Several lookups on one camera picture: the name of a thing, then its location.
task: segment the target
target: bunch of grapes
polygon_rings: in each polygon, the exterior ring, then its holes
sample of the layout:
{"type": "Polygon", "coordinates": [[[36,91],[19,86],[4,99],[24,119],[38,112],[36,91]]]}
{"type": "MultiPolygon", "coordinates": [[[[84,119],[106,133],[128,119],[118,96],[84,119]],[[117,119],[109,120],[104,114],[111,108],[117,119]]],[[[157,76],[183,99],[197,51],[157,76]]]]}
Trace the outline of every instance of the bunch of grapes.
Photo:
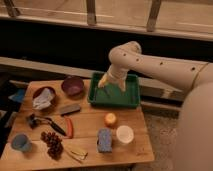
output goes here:
{"type": "Polygon", "coordinates": [[[59,159],[63,151],[63,146],[61,144],[62,139],[60,139],[55,132],[42,132],[41,140],[47,144],[47,147],[49,147],[47,151],[49,156],[53,159],[59,159]]]}

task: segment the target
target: blue cup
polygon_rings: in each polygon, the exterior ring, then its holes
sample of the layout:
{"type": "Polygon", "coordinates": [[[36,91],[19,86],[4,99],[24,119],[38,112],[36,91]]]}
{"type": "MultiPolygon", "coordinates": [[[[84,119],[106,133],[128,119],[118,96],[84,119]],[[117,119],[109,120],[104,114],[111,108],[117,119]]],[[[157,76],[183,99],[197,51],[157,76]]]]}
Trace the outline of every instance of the blue cup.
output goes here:
{"type": "Polygon", "coordinates": [[[16,135],[11,142],[11,147],[21,152],[29,151],[31,146],[32,144],[25,134],[16,135]]]}

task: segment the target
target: blue sponge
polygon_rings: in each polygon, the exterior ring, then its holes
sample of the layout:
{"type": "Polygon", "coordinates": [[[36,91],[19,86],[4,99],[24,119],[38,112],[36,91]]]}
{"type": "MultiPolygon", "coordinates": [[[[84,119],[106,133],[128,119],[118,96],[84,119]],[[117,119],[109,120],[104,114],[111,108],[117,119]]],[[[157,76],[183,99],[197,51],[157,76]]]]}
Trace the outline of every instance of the blue sponge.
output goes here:
{"type": "Polygon", "coordinates": [[[98,151],[99,153],[112,152],[112,135],[108,128],[103,128],[98,131],[98,151]]]}

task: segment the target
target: black wall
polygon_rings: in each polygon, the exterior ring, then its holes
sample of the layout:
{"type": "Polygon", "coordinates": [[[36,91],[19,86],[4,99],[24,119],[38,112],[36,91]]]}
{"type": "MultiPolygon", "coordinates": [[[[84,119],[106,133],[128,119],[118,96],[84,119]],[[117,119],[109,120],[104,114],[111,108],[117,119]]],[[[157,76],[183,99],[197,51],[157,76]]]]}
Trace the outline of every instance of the black wall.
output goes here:
{"type": "Polygon", "coordinates": [[[143,54],[212,62],[213,42],[0,20],[0,56],[107,70],[108,52],[135,40],[143,54]]]}

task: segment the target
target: paper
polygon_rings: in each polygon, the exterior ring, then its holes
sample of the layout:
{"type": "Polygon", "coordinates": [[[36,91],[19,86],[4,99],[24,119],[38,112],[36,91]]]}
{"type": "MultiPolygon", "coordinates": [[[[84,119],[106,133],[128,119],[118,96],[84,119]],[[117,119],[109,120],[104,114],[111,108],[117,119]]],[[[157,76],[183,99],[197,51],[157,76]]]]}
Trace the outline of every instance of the paper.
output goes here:
{"type": "Polygon", "coordinates": [[[41,94],[33,100],[33,108],[42,110],[51,106],[51,100],[54,98],[54,96],[55,95],[50,89],[45,88],[41,94]]]}

